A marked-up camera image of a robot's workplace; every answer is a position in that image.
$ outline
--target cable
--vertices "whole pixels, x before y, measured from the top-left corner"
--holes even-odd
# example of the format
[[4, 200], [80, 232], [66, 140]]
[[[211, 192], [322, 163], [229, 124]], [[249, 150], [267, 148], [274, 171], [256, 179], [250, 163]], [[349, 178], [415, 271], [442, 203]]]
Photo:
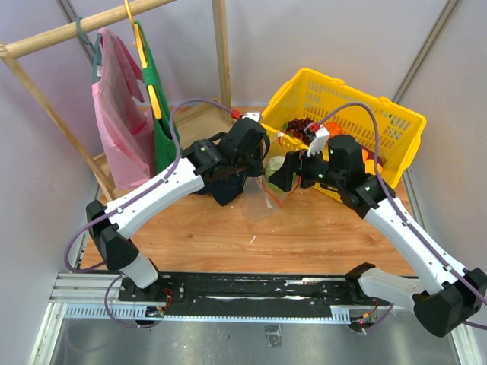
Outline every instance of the cable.
[[470, 321], [465, 321], [463, 324], [469, 325], [470, 327], [473, 327], [475, 329], [483, 329], [484, 331], [487, 331], [487, 325], [480, 325], [479, 323], [473, 323]]
[[384, 313], [383, 316], [381, 316], [381, 318], [377, 321], [375, 321], [375, 323], [373, 325], [371, 325], [370, 327], [368, 327], [366, 330], [365, 330], [365, 333], [369, 333], [369, 331], [371, 329], [374, 329], [376, 328], [379, 324], [381, 324], [386, 318], [388, 315], [390, 315], [390, 313], [393, 311], [393, 308], [394, 308], [394, 304], [390, 304], [389, 305], [389, 308], [387, 308], [387, 311]]
[[374, 320], [375, 320], [377, 318], [377, 310], [379, 308], [379, 300], [374, 299], [374, 302], [375, 302], [375, 306], [370, 312], [366, 312], [359, 317], [350, 317], [350, 320], [352, 320], [353, 322], [359, 322], [363, 319], [367, 319], [369, 317], [372, 317], [373, 314], [375, 314], [375, 316], [374, 316]]
[[167, 312], [170, 305], [173, 303], [173, 291], [171, 289], [169, 289], [168, 287], [165, 287], [163, 289], [163, 292], [165, 292], [165, 294], [166, 294], [166, 307], [164, 308], [164, 311]]
[[[169, 118], [170, 135], [171, 135], [171, 138], [173, 139], [174, 145], [176, 146], [176, 158], [174, 159], [174, 162], [172, 163], [172, 165], [170, 166], [169, 170], [167, 171], [167, 173], [164, 175], [164, 177], [162, 179], [160, 179], [159, 181], [157, 181], [154, 185], [149, 186], [146, 190], [144, 190], [143, 192], [140, 192], [139, 194], [137, 194], [136, 196], [134, 196], [133, 198], [131, 198], [127, 202], [121, 204], [120, 205], [120, 208], [121, 209], [127, 208], [129, 205], [131, 205], [132, 203], [138, 201], [140, 198], [142, 198], [143, 196], [147, 195], [149, 192], [153, 191], [158, 186], [160, 186], [161, 184], [163, 184], [164, 181], [167, 180], [169, 178], [169, 176], [177, 168], [177, 165], [180, 162], [180, 158], [181, 158], [181, 147], [180, 147], [180, 143], [179, 143], [179, 141], [177, 139], [176, 130], [174, 128], [174, 115], [176, 114], [176, 112], [182, 106], [185, 106], [186, 104], [189, 104], [189, 103], [208, 103], [208, 104], [212, 104], [214, 106], [217, 106], [219, 108], [222, 108], [224, 111], [226, 111], [228, 113], [231, 113], [231, 110], [228, 109], [226, 106], [223, 106], [220, 103], [217, 103], [217, 102], [215, 102], [213, 100], [208, 100], [208, 99], [194, 98], [194, 99], [185, 100], [182, 103], [178, 104], [174, 108], [173, 112], [170, 114], [170, 118]], [[117, 212], [118, 212], [117, 208], [114, 208], [112, 211], [110, 211], [110, 212], [108, 212], [108, 213], [106, 213], [106, 214], [104, 214], [104, 215], [102, 215], [102, 216], [100, 216], [100, 217], [98, 217], [96, 219], [93, 219], [91, 222], [88, 222], [87, 224], [85, 224], [83, 227], [81, 227], [79, 230], [77, 230], [75, 232], [75, 234], [73, 235], [73, 237], [71, 237], [71, 239], [68, 241], [68, 245], [66, 246], [65, 251], [64, 251], [64, 265], [66, 266], [66, 268], [69, 271], [74, 272], [74, 273], [81, 274], [81, 273], [84, 273], [84, 272], [93, 271], [95, 268], [99, 268], [100, 266], [102, 266], [102, 265], [105, 264], [105, 262], [100, 262], [100, 263], [98, 263], [96, 265], [93, 265], [93, 266], [91, 266], [89, 268], [74, 268], [71, 265], [71, 262], [69, 262], [69, 253], [71, 252], [71, 248], [75, 244], [76, 239], [83, 232], [85, 232], [87, 229], [93, 227], [95, 224], [97, 224], [97, 223], [99, 223], [99, 222], [101, 222], [101, 221], [103, 221], [103, 220], [105, 220], [107, 218], [112, 217], [113, 215], [117, 214]]]
[[119, 319], [115, 318], [115, 316], [110, 312], [110, 308], [108, 307], [108, 295], [110, 293], [110, 290], [112, 289], [113, 285], [123, 278], [123, 275], [117, 276], [113, 281], [108, 285], [107, 291], [105, 292], [105, 297], [103, 299], [103, 304], [105, 305], [105, 310], [107, 311], [107, 315], [112, 319], [115, 323], [121, 325], [122, 327], [125, 327], [127, 329], [151, 329], [152, 327], [155, 327], [156, 325], [159, 324], [159, 322], [156, 322], [152, 325], [130, 325], [129, 323], [125, 323], [120, 321]]
[[[401, 220], [403, 221], [403, 223], [416, 235], [416, 237], [418, 237], [418, 239], [433, 254], [433, 256], [445, 268], [448, 268], [448, 267], [451, 268], [451, 265], [448, 263], [448, 261], [445, 260], [443, 258], [443, 256], [440, 255], [433, 248], [433, 246], [428, 242], [428, 240], [423, 237], [423, 235], [416, 229], [416, 227], [414, 227], [408, 221], [408, 219], [406, 218], [406, 216], [404, 215], [404, 213], [397, 206], [397, 204], [394, 201], [394, 198], [392, 197], [392, 195], [389, 193], [389, 190], [387, 189], [386, 183], [384, 182], [381, 174], [379, 173], [379, 169], [378, 169], [378, 165], [377, 165], [377, 161], [378, 161], [378, 157], [379, 157], [379, 141], [380, 141], [380, 139], [379, 139], [379, 126], [377, 124], [377, 120], [375, 119], [375, 115], [372, 113], [372, 110], [366, 104], [363, 104], [363, 103], [359, 103], [359, 102], [347, 103], [347, 104], [342, 105], [340, 108], [337, 108], [337, 109], [333, 110], [330, 114], [328, 114], [321, 121], [319, 121], [318, 124], [323, 124], [326, 120], [330, 119], [332, 116], [334, 116], [335, 114], [337, 114], [340, 110], [343, 110], [343, 109], [348, 108], [350, 106], [360, 106], [361, 108], [364, 108], [365, 111], [368, 113], [368, 115], [371, 117], [372, 123], [374, 123], [374, 137], [375, 137], [374, 170], [375, 170], [375, 175], [377, 176], [377, 180], [379, 181], [380, 187], [384, 191], [384, 194], [387, 197], [387, 200], [389, 200], [389, 203], [392, 205], [392, 207], [394, 208], [394, 211], [396, 211], [397, 215], [399, 215], [399, 217], [401, 218]], [[483, 304], [487, 305], [487, 298], [485, 298], [483, 295], [481, 295], [481, 293], [477, 289], [475, 289], [474, 286], [471, 285], [471, 283], [469, 283], [457, 270], [455, 270], [454, 268], [452, 268], [450, 270], [450, 272], [463, 285], [465, 285], [477, 298], [479, 298], [482, 301]], [[468, 325], [475, 325], [475, 323], [470, 323], [470, 322], [468, 322], [467, 324]]]

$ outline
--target red wire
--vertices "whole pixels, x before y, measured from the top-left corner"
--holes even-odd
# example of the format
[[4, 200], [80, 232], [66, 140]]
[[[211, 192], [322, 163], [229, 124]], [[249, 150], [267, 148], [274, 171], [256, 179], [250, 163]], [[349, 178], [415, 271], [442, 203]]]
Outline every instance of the red wire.
[[167, 309], [169, 308], [169, 306], [172, 304], [173, 302], [173, 292], [171, 291], [171, 289], [169, 289], [168, 287], [165, 287], [163, 289], [163, 291], [166, 293], [167, 295], [167, 299], [166, 299], [166, 307], [164, 308], [164, 311], [167, 311]]
[[299, 184], [301, 184], [301, 176], [298, 176], [298, 181], [296, 182], [296, 186], [294, 187], [294, 189], [292, 189], [292, 192], [290, 192], [288, 195], [285, 196], [284, 199], [282, 199], [281, 204], [284, 204], [285, 200], [289, 198], [298, 189]]

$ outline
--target sticker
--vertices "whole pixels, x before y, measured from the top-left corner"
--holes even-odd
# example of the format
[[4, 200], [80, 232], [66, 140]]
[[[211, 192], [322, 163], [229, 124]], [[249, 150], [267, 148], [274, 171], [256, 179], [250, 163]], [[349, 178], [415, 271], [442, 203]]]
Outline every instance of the sticker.
[[267, 346], [270, 348], [281, 348], [281, 325], [267, 325], [265, 330]]

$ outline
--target green vegetable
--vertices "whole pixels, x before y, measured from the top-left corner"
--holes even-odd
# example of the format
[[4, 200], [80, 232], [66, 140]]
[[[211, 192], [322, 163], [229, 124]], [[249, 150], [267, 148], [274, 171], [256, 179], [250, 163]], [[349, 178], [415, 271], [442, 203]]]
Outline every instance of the green vegetable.
[[[276, 156], [273, 158], [270, 158], [269, 161], [266, 164], [266, 168], [264, 169], [264, 178], [266, 179], [266, 183], [268, 187], [278, 193], [283, 193], [283, 191], [278, 188], [276, 185], [272, 184], [269, 182], [269, 177], [275, 173], [277, 170], [279, 170], [284, 163], [285, 157], [284, 156]], [[296, 185], [298, 182], [298, 177], [296, 174], [293, 175], [292, 177], [292, 185], [293, 187]]]

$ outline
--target red grapes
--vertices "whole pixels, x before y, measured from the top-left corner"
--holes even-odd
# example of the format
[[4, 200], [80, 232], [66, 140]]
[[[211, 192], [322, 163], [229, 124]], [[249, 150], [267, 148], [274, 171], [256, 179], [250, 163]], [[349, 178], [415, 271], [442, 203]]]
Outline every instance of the red grapes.
[[310, 145], [311, 139], [304, 133], [306, 127], [309, 124], [314, 123], [313, 120], [306, 118], [306, 119], [294, 119], [290, 120], [289, 122], [285, 123], [283, 126], [284, 131], [290, 135], [291, 137], [295, 137], [303, 141], [306, 145]]

